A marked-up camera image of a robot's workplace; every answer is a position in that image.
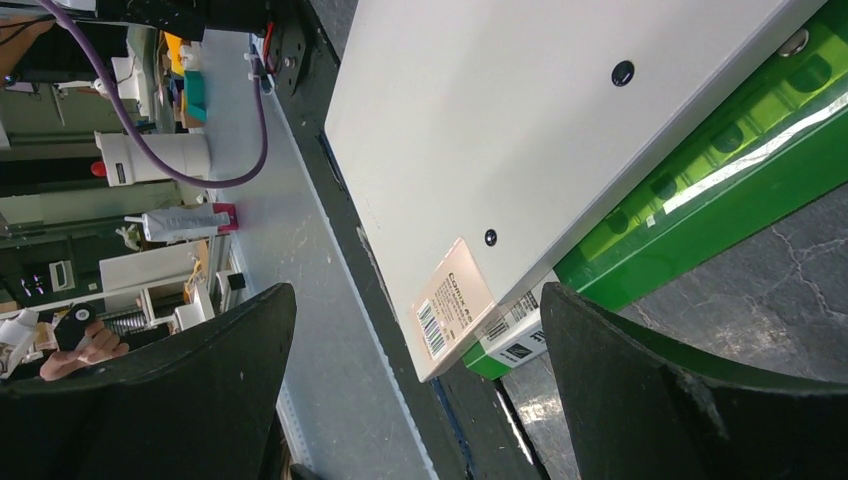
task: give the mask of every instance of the cracked stone surface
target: cracked stone surface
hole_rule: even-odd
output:
[[[848,383],[848,185],[619,312],[702,350]],[[579,478],[547,354],[503,378],[551,478]]]

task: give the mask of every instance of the black screw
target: black screw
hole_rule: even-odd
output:
[[[633,75],[636,74],[636,66],[630,60],[625,60],[612,69],[612,84],[616,87],[623,87],[633,80]]]
[[[498,243],[498,232],[493,229],[486,230],[486,245],[494,247]]]

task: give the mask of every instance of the yellow object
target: yellow object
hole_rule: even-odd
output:
[[[165,33],[165,44],[168,45],[168,57],[171,59],[171,71],[177,75],[184,76],[185,68],[180,57],[180,47],[183,45],[183,39],[170,33]]]

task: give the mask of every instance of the white machine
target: white machine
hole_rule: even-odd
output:
[[[360,0],[326,131],[419,379],[489,317],[425,318],[459,239],[515,301],[824,3]]]

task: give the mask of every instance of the black controller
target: black controller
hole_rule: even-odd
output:
[[[87,303],[78,303],[71,307],[54,331],[59,350],[71,351],[81,347],[80,342],[85,338],[85,329],[96,319],[97,312]]]

